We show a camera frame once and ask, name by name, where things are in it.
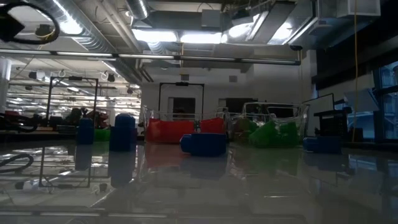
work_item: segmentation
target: glossy floor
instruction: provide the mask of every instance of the glossy floor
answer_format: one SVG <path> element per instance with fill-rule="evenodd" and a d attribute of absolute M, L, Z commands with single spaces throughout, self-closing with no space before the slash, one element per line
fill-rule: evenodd
<path fill-rule="evenodd" d="M 33 165 L 0 174 L 0 219 L 6 223 L 326 224 L 398 218 L 394 154 L 231 145 L 225 156 L 207 158 L 190 157 L 175 145 L 109 153 L 106 144 L 95 144 L 11 151 L 2 159 L 22 152 L 35 156 Z M 47 187 L 38 186 L 40 177 Z M 16 189 L 18 182 L 23 190 Z"/>

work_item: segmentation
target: column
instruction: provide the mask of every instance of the column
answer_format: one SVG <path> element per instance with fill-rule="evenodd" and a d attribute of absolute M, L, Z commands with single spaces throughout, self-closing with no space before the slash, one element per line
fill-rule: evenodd
<path fill-rule="evenodd" d="M 111 125 L 111 126 L 114 126 L 114 120 L 116 118 L 116 110 L 114 108 L 115 105 L 116 105 L 115 101 L 110 101 L 110 102 L 106 103 L 106 107 L 108 107 L 106 110 L 109 111 L 108 121 L 109 121 L 109 125 Z"/>
<path fill-rule="evenodd" d="M 7 108 L 8 83 L 10 81 L 12 62 L 10 59 L 0 59 L 0 113 L 4 113 Z"/>

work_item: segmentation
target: white wall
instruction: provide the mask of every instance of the white wall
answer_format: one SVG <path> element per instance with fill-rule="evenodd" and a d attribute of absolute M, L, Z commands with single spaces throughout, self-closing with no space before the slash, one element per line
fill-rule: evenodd
<path fill-rule="evenodd" d="M 237 69 L 203 68 L 148 68 L 147 71 L 157 83 L 142 86 L 142 105 L 158 110 L 159 82 L 180 82 L 180 73 L 190 75 L 190 83 L 205 84 L 204 113 L 211 113 L 218 107 L 219 99 L 257 98 L 259 101 L 276 103 L 300 103 L 311 98 L 311 76 L 316 73 L 316 55 L 307 52 L 301 66 L 253 65 L 246 73 Z M 237 83 L 229 83 L 229 76 L 238 76 Z M 167 112 L 169 97 L 195 97 L 196 113 L 201 113 L 201 87 L 162 87 L 161 112 Z"/>
<path fill-rule="evenodd" d="M 366 75 L 358 77 L 358 90 L 363 90 L 365 88 L 373 88 L 374 79 L 373 72 L 369 72 Z M 350 80 L 343 82 L 322 90 L 318 91 L 320 96 L 324 96 L 330 93 L 335 94 L 335 101 L 344 99 L 344 93 L 355 91 L 355 80 Z"/>
<path fill-rule="evenodd" d="M 162 87 L 161 112 L 167 112 L 167 102 L 169 97 L 195 98 L 195 112 L 201 113 L 201 87 L 200 86 L 173 86 L 164 85 Z M 205 85 L 205 100 L 203 105 L 204 113 L 214 112 L 218 107 L 218 100 L 225 98 L 250 98 L 253 94 L 245 86 L 219 86 Z M 142 85 L 141 104 L 148 108 L 158 110 L 159 84 L 146 83 Z"/>

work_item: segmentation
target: air duct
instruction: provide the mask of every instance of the air duct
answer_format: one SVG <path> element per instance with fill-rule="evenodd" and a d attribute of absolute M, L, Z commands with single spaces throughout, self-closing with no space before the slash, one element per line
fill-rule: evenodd
<path fill-rule="evenodd" d="M 168 54 L 161 42 L 148 42 L 148 47 L 154 54 Z"/>
<path fill-rule="evenodd" d="M 70 0 L 29 0 L 29 2 L 50 11 L 60 23 L 62 32 L 66 34 L 79 34 L 84 37 L 75 37 L 74 41 L 79 43 L 90 52 L 115 53 L 116 49 L 106 40 L 104 35 L 86 17 L 84 12 Z M 142 77 L 127 65 L 126 61 L 117 58 L 116 61 L 106 62 L 112 66 L 114 72 L 120 74 L 130 83 L 140 83 Z"/>
<path fill-rule="evenodd" d="M 126 0 L 126 4 L 134 19 L 143 20 L 149 16 L 150 10 L 146 0 Z"/>

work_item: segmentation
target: glass wall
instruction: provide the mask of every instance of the glass wall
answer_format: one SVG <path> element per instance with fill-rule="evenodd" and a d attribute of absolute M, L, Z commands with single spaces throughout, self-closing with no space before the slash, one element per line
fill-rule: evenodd
<path fill-rule="evenodd" d="M 378 74 L 384 139 L 398 139 L 398 62 L 381 67 Z"/>

